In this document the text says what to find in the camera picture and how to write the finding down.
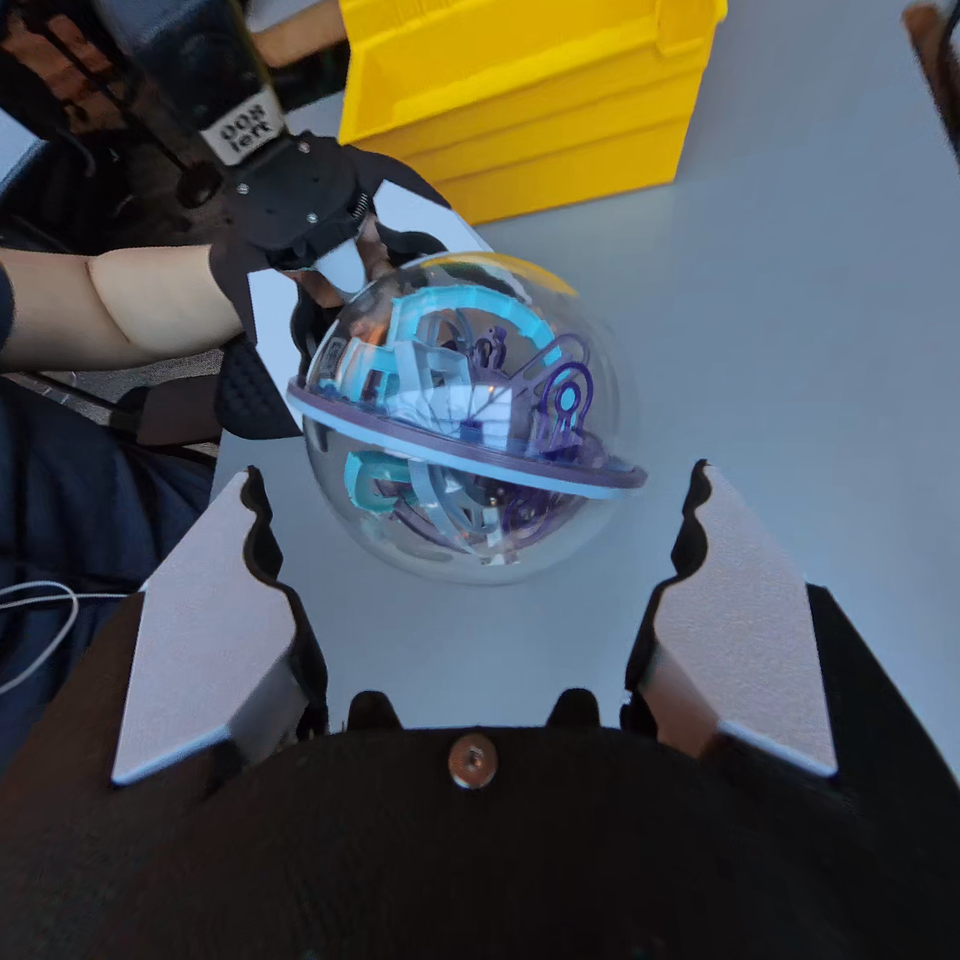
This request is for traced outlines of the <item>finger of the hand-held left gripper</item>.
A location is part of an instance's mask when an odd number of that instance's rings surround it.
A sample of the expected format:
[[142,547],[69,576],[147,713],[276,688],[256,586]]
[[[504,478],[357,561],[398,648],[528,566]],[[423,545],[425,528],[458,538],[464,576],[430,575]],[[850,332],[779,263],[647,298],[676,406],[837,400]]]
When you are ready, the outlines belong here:
[[281,271],[250,271],[252,349],[267,370],[307,370],[334,314]]
[[371,178],[366,240],[416,259],[442,253],[491,254],[494,249],[422,178]]

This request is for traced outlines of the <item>clear plastic maze ball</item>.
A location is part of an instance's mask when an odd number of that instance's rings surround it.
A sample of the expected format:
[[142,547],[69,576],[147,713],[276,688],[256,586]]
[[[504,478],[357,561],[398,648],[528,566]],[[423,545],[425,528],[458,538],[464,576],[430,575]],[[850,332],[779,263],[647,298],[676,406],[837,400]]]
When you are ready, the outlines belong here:
[[506,586],[580,553],[647,481],[615,340],[550,271],[444,253],[343,306],[287,399],[360,546]]

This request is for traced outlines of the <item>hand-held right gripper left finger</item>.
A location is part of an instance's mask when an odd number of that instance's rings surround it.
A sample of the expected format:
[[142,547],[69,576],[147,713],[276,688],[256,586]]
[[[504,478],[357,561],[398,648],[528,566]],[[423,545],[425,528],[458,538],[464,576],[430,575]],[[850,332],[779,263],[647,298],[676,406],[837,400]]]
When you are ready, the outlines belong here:
[[226,745],[243,766],[330,730],[329,672],[261,472],[238,471],[143,583],[111,771],[131,786]]

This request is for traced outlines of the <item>yellow plastic bin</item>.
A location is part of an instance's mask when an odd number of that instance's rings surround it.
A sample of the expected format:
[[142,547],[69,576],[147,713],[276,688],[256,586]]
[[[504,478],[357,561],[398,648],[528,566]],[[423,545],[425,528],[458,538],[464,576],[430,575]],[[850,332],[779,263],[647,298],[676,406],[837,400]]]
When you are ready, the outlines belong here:
[[472,225],[672,183],[726,1],[343,1],[342,144]]

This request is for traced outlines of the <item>wooden edged office desk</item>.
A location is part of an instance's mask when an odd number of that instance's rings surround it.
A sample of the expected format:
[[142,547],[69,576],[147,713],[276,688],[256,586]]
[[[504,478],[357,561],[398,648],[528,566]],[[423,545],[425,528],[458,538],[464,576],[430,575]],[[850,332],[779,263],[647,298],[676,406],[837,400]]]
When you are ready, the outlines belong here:
[[271,69],[297,64],[348,39],[339,1],[249,2],[246,27]]

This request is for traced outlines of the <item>person's left forearm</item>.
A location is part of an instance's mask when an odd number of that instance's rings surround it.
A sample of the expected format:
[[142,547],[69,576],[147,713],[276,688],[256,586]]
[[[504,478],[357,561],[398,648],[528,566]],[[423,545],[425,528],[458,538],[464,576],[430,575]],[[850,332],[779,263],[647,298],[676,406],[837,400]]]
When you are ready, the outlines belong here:
[[4,374],[100,372],[190,357],[243,331],[210,245],[93,257],[2,248],[15,299]]

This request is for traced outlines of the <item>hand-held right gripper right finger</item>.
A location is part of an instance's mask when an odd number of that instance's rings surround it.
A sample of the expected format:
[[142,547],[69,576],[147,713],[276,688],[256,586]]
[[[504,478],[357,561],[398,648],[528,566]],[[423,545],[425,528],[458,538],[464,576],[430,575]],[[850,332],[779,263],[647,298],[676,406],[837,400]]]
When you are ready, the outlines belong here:
[[807,584],[723,473],[697,462],[626,674],[657,740],[700,758],[736,739],[813,776],[837,771]]

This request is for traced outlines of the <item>person's blue jeans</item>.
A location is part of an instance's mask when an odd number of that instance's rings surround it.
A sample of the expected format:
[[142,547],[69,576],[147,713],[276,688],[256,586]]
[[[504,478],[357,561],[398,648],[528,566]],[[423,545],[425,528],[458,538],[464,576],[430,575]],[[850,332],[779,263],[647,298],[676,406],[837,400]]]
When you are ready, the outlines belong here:
[[43,581],[2,603],[2,684],[63,629],[75,594],[136,592],[210,502],[211,466],[130,445],[109,429],[4,378],[1,586]]

